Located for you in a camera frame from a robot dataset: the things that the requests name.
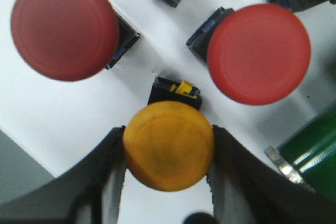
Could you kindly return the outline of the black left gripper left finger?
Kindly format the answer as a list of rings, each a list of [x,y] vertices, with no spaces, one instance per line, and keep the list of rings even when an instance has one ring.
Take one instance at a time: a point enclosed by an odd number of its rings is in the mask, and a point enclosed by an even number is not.
[[[85,158],[46,185],[1,205],[1,223],[117,223],[126,166],[115,127]]]

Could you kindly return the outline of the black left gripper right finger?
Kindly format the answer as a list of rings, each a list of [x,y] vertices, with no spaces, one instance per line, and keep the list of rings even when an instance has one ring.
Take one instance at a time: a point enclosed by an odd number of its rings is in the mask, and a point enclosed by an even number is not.
[[[207,182],[219,223],[335,223],[335,202],[268,167],[225,128],[213,132]]]

